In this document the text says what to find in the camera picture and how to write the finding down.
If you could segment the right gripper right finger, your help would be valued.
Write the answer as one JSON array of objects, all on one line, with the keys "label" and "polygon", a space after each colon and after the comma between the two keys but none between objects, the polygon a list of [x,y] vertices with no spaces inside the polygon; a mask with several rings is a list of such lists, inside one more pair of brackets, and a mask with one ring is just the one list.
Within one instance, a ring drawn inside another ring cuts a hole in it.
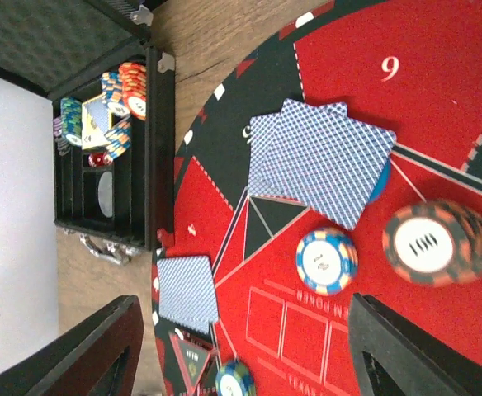
[{"label": "right gripper right finger", "polygon": [[348,343],[361,395],[482,395],[482,366],[371,295],[352,295]]}]

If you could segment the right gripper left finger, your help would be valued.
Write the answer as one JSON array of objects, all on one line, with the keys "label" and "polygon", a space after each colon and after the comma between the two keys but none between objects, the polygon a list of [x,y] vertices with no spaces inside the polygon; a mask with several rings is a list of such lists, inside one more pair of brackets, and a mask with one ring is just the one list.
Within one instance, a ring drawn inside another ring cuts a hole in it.
[{"label": "right gripper left finger", "polygon": [[121,295],[34,355],[0,374],[0,395],[130,395],[144,321]]}]

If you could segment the dealt blue playing card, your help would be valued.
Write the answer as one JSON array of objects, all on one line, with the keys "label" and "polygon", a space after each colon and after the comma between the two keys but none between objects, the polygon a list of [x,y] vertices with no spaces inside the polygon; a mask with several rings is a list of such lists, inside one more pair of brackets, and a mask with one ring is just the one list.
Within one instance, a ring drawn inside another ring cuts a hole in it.
[{"label": "dealt blue playing card", "polygon": [[162,318],[207,334],[219,321],[210,259],[207,256],[158,260],[159,308]]}]

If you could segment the blue chip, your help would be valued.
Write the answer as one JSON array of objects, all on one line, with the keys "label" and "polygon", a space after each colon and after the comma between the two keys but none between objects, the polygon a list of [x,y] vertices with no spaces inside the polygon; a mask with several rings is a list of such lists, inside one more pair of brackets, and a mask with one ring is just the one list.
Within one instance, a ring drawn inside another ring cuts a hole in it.
[{"label": "blue chip", "polygon": [[299,278],[318,295],[343,291],[358,272],[355,244],[336,228],[307,233],[297,245],[295,263]]}]

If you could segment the teal chip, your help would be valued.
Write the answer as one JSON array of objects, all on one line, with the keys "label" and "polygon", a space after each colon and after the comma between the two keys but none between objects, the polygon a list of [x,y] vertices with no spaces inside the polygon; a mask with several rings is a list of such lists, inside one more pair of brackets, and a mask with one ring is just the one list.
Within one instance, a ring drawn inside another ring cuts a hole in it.
[{"label": "teal chip", "polygon": [[215,387],[219,396],[256,396],[254,378],[248,367],[240,360],[222,365],[215,377]]}]

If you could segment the dealt card top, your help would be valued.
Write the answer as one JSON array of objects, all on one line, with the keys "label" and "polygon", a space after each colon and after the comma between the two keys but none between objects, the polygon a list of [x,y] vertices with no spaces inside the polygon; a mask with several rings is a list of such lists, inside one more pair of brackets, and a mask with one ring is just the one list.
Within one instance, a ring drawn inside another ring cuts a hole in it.
[{"label": "dealt card top", "polygon": [[263,180],[352,231],[396,142],[395,132],[286,99]]},{"label": "dealt card top", "polygon": [[247,184],[250,196],[285,197],[281,191],[266,183],[262,177],[264,159],[279,118],[278,113],[271,113],[257,115],[250,119],[250,162]]}]

